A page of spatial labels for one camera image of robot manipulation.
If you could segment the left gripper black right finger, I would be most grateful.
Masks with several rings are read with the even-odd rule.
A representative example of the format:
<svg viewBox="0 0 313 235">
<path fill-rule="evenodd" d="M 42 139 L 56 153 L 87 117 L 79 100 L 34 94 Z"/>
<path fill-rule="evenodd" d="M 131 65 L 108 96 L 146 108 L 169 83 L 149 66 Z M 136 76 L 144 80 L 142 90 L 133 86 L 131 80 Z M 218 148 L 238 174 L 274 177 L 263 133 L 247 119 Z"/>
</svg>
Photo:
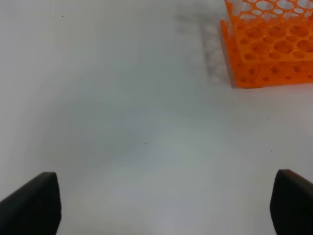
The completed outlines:
<svg viewBox="0 0 313 235">
<path fill-rule="evenodd" d="M 289 169 L 278 170 L 269 210 L 278 235 L 311 235 L 313 184 Z"/>
</svg>

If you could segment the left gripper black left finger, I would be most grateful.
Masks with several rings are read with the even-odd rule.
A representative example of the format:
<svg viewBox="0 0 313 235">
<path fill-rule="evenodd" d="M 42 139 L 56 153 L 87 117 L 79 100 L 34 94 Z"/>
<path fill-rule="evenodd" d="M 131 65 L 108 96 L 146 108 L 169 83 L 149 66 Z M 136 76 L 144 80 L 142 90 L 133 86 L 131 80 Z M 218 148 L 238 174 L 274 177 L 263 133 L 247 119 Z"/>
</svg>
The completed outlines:
<svg viewBox="0 0 313 235">
<path fill-rule="evenodd" d="M 2 235 L 55 235 L 61 222 L 57 174 L 43 172 L 0 202 Z"/>
</svg>

